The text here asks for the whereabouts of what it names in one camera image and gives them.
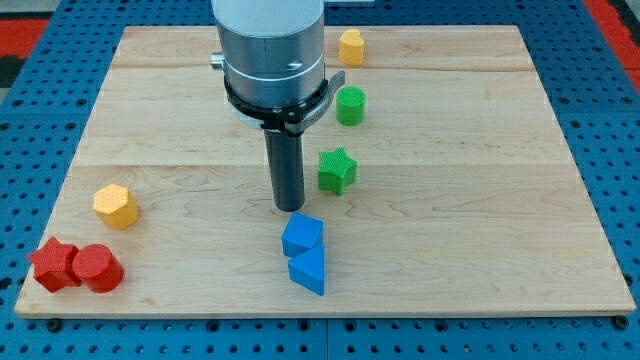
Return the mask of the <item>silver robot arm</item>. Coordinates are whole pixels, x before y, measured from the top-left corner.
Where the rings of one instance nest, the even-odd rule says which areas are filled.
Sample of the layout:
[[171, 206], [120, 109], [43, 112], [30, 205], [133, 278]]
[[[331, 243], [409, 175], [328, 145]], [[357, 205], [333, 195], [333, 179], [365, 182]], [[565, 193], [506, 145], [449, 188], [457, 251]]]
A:
[[345, 84], [325, 74], [322, 0], [213, 0], [228, 99], [241, 121], [299, 136], [329, 109]]

